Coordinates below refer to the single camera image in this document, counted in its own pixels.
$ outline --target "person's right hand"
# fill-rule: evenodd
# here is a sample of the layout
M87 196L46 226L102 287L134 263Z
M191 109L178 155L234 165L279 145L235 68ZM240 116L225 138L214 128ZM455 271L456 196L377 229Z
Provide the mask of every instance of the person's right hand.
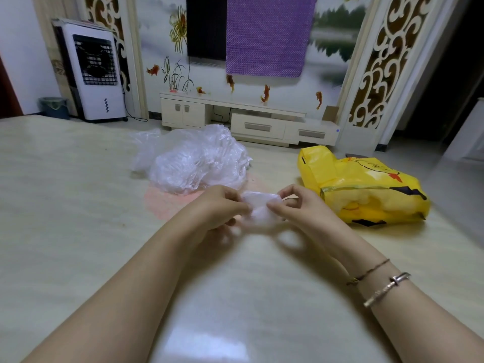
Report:
M332 238L349 227L324 203L314 191L292 184L277 193L282 202L269 202L267 207L297 226L313 240Z

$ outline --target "purple cloth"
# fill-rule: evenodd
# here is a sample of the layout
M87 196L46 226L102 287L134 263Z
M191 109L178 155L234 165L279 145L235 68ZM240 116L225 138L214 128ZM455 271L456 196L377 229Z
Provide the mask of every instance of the purple cloth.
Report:
M227 0L229 74L297 77L316 0Z

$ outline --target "plastic bag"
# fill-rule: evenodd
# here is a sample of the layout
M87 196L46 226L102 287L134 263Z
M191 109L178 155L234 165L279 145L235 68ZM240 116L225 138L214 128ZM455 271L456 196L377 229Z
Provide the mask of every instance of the plastic bag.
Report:
M144 171L162 191L189 194L216 184L239 189L252 158L223 125L132 134L138 146L131 170Z
M300 151L298 168L305 187L346 223L415 222L430 211L419 181L377 158L338 160L325 146L312 146Z
M241 195L242 201L252 206L252 213L244 215L242 222L251 225L273 225L282 218L267 208L269 201L282 202L281 196L264 192L244 191Z

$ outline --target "black television screen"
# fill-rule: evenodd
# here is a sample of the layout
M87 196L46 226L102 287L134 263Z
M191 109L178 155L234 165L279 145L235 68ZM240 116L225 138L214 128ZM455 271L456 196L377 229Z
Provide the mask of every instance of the black television screen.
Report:
M225 61L227 0L186 0L190 57Z

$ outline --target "clear plastic bag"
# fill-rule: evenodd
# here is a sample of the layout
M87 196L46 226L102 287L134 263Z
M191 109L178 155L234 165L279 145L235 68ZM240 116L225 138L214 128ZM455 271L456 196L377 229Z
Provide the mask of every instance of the clear plastic bag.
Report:
M282 218L267 208L270 201L282 202L281 196L265 192L244 191L240 195L242 201L252 206L252 213L244 215L242 222L247 225L273 225Z
M144 171L162 191L189 194L199 188L222 184L240 189L252 160L223 125L199 130L160 129L132 134L138 154L131 170Z

